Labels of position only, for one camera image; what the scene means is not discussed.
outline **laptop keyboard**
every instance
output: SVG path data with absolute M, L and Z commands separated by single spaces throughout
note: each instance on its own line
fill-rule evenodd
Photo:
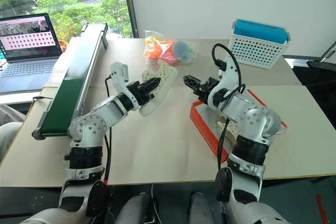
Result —
M 26 76 L 37 73 L 51 73 L 55 62 L 10 64 L 1 73 L 0 77 Z

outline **laptop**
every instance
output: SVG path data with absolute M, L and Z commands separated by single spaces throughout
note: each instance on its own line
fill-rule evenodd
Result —
M 41 90 L 62 49 L 46 13 L 0 18 L 0 93 Z

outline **gray floor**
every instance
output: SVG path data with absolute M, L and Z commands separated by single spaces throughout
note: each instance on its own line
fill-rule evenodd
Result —
M 122 186 L 114 188 L 114 200 L 112 212 L 116 216 L 118 209 L 132 195 L 142 191 L 150 194 L 151 185 Z M 220 224 L 217 211 L 217 202 L 213 183 L 186 183 L 186 184 L 160 184 L 154 186 L 154 195 L 159 201 L 159 212 L 163 224 L 167 223 L 187 223 L 187 209 L 190 195 L 200 191 L 207 198 L 213 209 L 216 223 Z M 17 198 L 12 206 L 9 204 L 10 198 Z M 15 212 L 35 212 L 43 208 L 57 204 L 57 191 L 37 190 L 35 192 L 25 189 L 0 188 L 0 215 Z M 322 196 L 322 204 L 327 212 L 329 223 L 336 224 L 336 177 L 330 177 L 317 184 L 313 184 L 310 179 L 288 182 L 281 185 L 263 188 L 261 192 L 261 202 L 267 203 L 275 208 L 290 223 L 322 223 L 318 209 L 316 194 Z M 1 224 L 20 223 L 24 217 L 0 219 Z M 107 223 L 113 223 L 112 218 L 107 218 Z

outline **laptop touchpad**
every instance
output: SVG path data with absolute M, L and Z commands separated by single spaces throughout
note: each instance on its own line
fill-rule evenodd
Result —
M 34 76 L 25 76 L 10 78 L 6 80 L 1 91 L 2 92 L 12 92 L 12 91 L 22 91 L 26 90 L 33 79 Z

